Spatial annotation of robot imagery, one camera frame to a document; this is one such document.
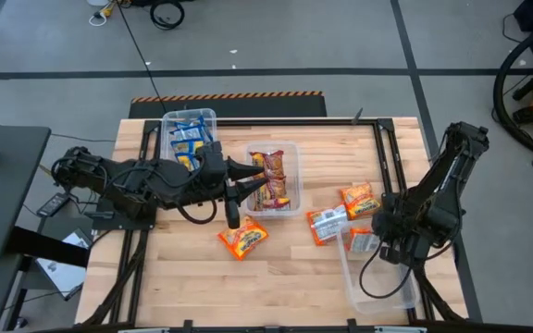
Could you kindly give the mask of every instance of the wooden table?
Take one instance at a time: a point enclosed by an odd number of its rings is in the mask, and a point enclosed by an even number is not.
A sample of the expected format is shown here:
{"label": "wooden table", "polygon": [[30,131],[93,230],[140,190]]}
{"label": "wooden table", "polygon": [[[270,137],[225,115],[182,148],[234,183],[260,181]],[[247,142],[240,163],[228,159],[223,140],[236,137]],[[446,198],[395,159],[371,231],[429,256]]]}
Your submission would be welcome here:
{"label": "wooden table", "polygon": [[[394,118],[407,185],[425,175],[429,163],[415,117]],[[136,158],[143,120],[122,120],[113,159]],[[378,154],[370,126],[219,127],[224,155],[245,161],[249,141],[293,141],[301,151],[304,212],[340,202],[338,190],[368,181],[383,192]],[[384,136],[387,156],[390,144]],[[393,189],[398,189],[390,166]],[[189,207],[193,216],[208,216],[210,204]],[[223,208],[203,226],[174,211],[160,211],[150,233],[137,327],[343,326],[407,324],[405,310],[358,314],[347,303],[338,248],[315,246],[305,214],[261,221],[270,238],[242,262],[236,261],[217,234],[227,227]],[[76,322],[89,317],[117,276],[124,231],[113,231],[92,250]],[[428,262],[427,274],[438,292],[460,315],[464,297],[452,252]],[[121,319],[126,318],[130,287],[123,294]]]}

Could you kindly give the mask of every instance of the plastic bin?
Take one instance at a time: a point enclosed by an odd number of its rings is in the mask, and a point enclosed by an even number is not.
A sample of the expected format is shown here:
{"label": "plastic bin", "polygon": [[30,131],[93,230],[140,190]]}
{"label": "plastic bin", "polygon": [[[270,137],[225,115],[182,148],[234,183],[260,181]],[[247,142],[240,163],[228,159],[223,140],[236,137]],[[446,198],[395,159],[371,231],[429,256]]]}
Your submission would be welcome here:
{"label": "plastic bin", "polygon": [[205,125],[213,141],[217,141],[217,116],[212,109],[194,109],[194,110],[181,110],[171,111],[164,115],[162,118],[162,147],[160,151],[160,158],[176,161],[174,156],[174,150],[170,144],[175,138],[170,132],[176,129],[176,122],[191,123],[194,120],[203,116]]}
{"label": "plastic bin", "polygon": [[[350,239],[351,227],[370,228],[371,220],[357,220],[342,223],[337,233],[337,243],[341,253],[342,272],[345,280],[347,300],[355,311],[361,314],[374,314],[390,309],[413,308],[419,302],[418,288],[412,273],[407,278],[404,286],[395,294],[386,299],[374,299],[367,296],[359,285],[361,268],[371,257],[379,244],[379,238],[371,235],[372,242],[369,251],[364,253],[350,252],[345,247],[345,242]],[[398,287],[408,271],[405,265],[392,265],[379,257],[374,259],[363,275],[363,285],[367,292],[374,295],[385,295]]]}
{"label": "plastic bin", "polygon": [[255,211],[254,195],[251,195],[243,203],[244,210],[249,216],[256,217],[285,217],[297,216],[302,212],[302,183],[300,151],[293,142],[251,142],[246,146],[246,164],[252,164],[250,152],[275,153],[283,151],[283,170],[285,172],[285,190],[290,199],[291,209],[286,211]]}

